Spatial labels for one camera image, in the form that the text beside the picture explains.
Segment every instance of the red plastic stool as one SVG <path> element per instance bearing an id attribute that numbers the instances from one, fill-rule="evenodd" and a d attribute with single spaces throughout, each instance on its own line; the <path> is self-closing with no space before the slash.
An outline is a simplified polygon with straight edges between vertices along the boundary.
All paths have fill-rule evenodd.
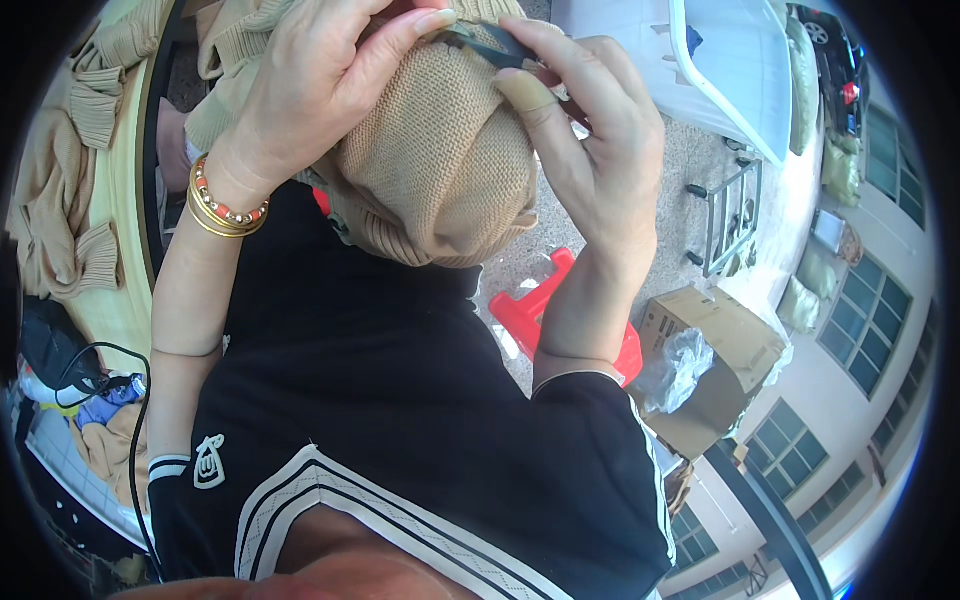
<path id="1" fill-rule="evenodd" d="M 534 359 L 537 344 L 540 342 L 540 325 L 538 318 L 546 310 L 550 297 L 557 291 L 557 287 L 564 281 L 566 275 L 573 268 L 576 260 L 573 252 L 567 248 L 560 248 L 550 255 L 550 260 L 557 267 L 553 274 L 537 289 L 520 300 L 514 300 L 506 292 L 500 292 L 490 301 L 490 312 L 503 327 L 513 336 L 527 358 Z M 623 336 L 623 346 L 620 355 L 613 366 L 626 377 L 623 385 L 633 381 L 643 369 L 643 355 L 640 352 L 640 336 L 634 326 L 627 323 L 627 331 Z"/>

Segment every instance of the caster wheel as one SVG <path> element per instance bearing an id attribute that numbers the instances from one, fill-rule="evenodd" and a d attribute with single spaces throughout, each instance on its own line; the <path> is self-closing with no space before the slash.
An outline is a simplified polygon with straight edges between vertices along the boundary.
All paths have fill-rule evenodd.
<path id="1" fill-rule="evenodd" d="M 693 194 L 697 198 L 703 198 L 704 200 L 706 200 L 707 196 L 709 196 L 707 189 L 700 185 L 688 185 L 686 187 L 686 191 Z"/>
<path id="2" fill-rule="evenodd" d="M 692 262 L 695 266 L 697 266 L 697 267 L 703 267 L 703 266 L 704 266 L 704 259 L 701 258 L 700 256 L 698 256 L 698 255 L 697 255 L 696 253 L 694 253 L 693 251 L 687 252 L 687 253 L 686 253 L 686 257 L 687 257 L 687 258 L 689 259 L 689 261 Z"/>
<path id="3" fill-rule="evenodd" d="M 742 152 L 747 149 L 747 145 L 738 142 L 735 139 L 730 139 L 728 137 L 723 138 L 723 143 L 727 144 L 727 148 L 730 148 L 734 152 Z"/>

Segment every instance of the window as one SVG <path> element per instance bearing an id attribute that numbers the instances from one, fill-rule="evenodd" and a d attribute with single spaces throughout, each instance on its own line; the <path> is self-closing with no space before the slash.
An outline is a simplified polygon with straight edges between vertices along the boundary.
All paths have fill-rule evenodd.
<path id="1" fill-rule="evenodd" d="M 684 506 L 673 519 L 673 540 L 677 546 L 677 566 L 667 573 L 667 577 L 673 577 L 718 552 L 689 506 Z"/>
<path id="2" fill-rule="evenodd" d="M 870 256 L 848 271 L 820 344 L 867 398 L 886 369 L 909 308 L 910 297 Z"/>
<path id="3" fill-rule="evenodd" d="M 837 510 L 837 507 L 847 499 L 853 488 L 859 485 L 861 481 L 863 481 L 863 471 L 860 470 L 857 463 L 853 463 L 840 476 L 840 479 L 827 490 L 824 497 L 817 500 L 809 511 L 797 517 L 797 524 L 804 530 L 804 533 L 809 536 L 817 525 L 827 520 L 827 517 Z"/>
<path id="4" fill-rule="evenodd" d="M 937 326 L 940 323 L 940 315 L 937 306 L 930 303 L 930 312 L 926 316 L 924 325 L 924 334 L 920 338 L 920 345 L 917 346 L 917 353 L 913 357 L 913 363 L 910 365 L 910 371 L 903 379 L 903 385 L 894 398 L 894 403 L 890 405 L 890 410 L 880 423 L 880 427 L 874 433 L 874 444 L 882 454 L 897 433 L 897 428 L 903 422 L 903 417 L 910 410 L 914 398 L 917 396 L 917 390 L 920 388 L 920 382 L 924 379 L 926 368 L 933 362 L 933 347 L 936 342 Z"/>
<path id="5" fill-rule="evenodd" d="M 903 135 L 887 113 L 870 107 L 867 115 L 867 181 L 897 203 L 921 229 L 926 229 L 924 192 L 910 164 Z"/>
<path id="6" fill-rule="evenodd" d="M 827 459 L 824 447 L 782 398 L 747 447 L 747 460 L 763 473 L 781 500 Z"/>
<path id="7" fill-rule="evenodd" d="M 666 600 L 700 600 L 722 589 L 729 588 L 737 582 L 743 581 L 748 575 L 750 575 L 750 570 L 743 561 L 740 561 L 727 570 L 720 571 L 713 577 L 700 582 L 693 588 L 687 588 L 684 591 L 667 597 Z"/>

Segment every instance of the hand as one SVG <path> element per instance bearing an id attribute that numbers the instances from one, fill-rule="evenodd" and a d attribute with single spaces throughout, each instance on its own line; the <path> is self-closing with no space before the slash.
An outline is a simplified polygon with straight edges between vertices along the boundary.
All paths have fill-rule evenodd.
<path id="1" fill-rule="evenodd" d="M 259 205 L 316 162 L 373 109 L 425 34 L 450 25 L 446 0 L 300 0 L 270 39 L 235 126 L 217 141 L 208 178 L 238 210 Z M 378 13 L 392 18 L 359 49 Z"/>
<path id="2" fill-rule="evenodd" d="M 566 84 L 593 126 L 593 136 L 578 141 L 537 77 L 516 69 L 497 74 L 495 84 L 523 118 L 557 198 L 594 256 L 621 272 L 639 267 L 645 276 L 642 257 L 652 261 L 657 247 L 664 131 L 630 57 L 609 37 L 573 41 L 536 21 L 505 17 L 500 24 Z"/>

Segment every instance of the wooden table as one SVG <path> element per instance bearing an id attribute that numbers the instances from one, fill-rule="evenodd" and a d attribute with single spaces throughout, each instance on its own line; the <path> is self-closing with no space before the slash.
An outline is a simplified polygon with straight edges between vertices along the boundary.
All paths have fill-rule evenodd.
<path id="1" fill-rule="evenodd" d="M 114 23 L 140 0 L 111 0 L 101 12 L 101 27 Z M 156 273 L 162 262 L 156 213 L 156 114 L 170 73 L 171 15 L 184 0 L 167 0 L 159 50 L 127 71 L 123 106 L 113 142 L 97 152 L 93 198 L 87 213 L 95 227 L 110 222 L 120 253 L 117 291 L 88 290 L 63 303 L 90 342 L 111 342 L 149 358 L 151 311 Z M 143 363 L 122 352 L 98 348 L 109 371 L 144 372 Z"/>

